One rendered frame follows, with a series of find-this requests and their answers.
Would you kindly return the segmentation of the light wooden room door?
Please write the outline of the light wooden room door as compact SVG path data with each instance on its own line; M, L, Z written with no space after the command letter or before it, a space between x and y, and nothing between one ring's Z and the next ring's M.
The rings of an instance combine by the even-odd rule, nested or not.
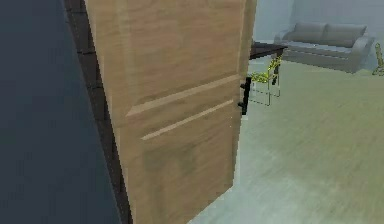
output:
M85 0L133 224L232 188L258 0Z

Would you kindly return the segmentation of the dark brown table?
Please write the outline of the dark brown table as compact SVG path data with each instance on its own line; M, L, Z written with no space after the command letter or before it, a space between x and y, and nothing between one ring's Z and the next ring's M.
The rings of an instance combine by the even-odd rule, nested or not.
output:
M285 49L286 46L279 44L254 42L251 46L250 59L262 58L269 55L282 57Z

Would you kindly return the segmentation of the grey sofa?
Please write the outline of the grey sofa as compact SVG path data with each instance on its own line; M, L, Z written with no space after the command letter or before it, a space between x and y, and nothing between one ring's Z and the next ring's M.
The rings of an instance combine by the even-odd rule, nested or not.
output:
M297 22L280 31L274 43L286 46L286 61L355 73L374 42L366 30L366 25Z

